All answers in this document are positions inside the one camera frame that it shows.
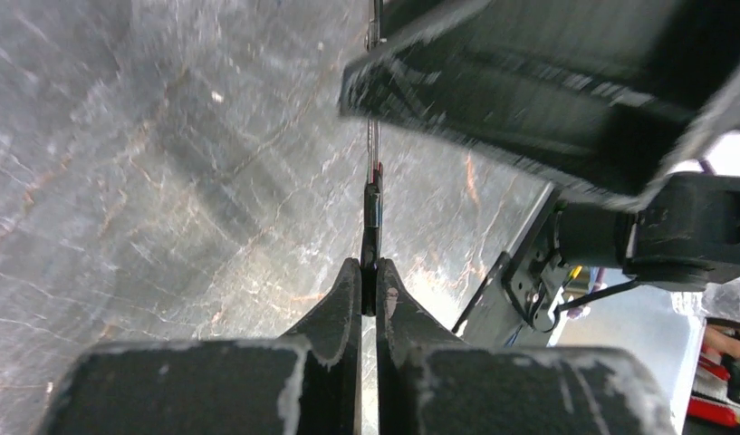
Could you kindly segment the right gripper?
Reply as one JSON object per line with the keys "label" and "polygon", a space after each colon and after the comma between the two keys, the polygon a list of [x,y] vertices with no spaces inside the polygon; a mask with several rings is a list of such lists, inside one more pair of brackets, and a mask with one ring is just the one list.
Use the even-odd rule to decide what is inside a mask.
{"label": "right gripper", "polygon": [[740,1],[390,1],[339,111],[639,210],[740,130]]}

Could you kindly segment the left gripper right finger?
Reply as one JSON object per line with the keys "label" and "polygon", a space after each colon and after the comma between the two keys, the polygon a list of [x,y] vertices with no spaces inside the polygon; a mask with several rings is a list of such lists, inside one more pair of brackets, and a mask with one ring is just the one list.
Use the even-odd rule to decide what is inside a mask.
{"label": "left gripper right finger", "polygon": [[465,343],[406,289],[390,259],[379,261],[376,289],[379,431],[423,434],[422,410],[434,398],[431,353]]}

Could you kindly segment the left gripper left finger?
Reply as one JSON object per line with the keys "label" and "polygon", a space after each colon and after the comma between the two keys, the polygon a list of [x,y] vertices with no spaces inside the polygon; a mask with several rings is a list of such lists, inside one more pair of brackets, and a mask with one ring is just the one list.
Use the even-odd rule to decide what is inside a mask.
{"label": "left gripper left finger", "polygon": [[299,434],[361,430],[361,271],[346,259],[332,289],[284,334],[310,345],[301,380]]}

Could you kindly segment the black handled scissors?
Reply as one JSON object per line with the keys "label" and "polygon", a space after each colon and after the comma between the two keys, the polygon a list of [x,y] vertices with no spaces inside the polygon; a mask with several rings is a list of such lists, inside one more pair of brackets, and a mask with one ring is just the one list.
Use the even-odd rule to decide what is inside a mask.
{"label": "black handled scissors", "polygon": [[367,120],[368,167],[363,191],[363,232],[360,251],[361,313],[376,315],[378,262],[382,236],[382,164],[380,162],[380,125]]}

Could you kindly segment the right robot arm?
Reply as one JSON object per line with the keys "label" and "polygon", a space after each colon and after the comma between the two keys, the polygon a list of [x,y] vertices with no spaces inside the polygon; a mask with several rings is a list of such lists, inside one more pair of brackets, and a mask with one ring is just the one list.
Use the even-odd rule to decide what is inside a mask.
{"label": "right robot arm", "polygon": [[740,1],[373,1],[339,107],[555,184],[569,263],[740,276],[740,178],[675,172],[740,131]]}

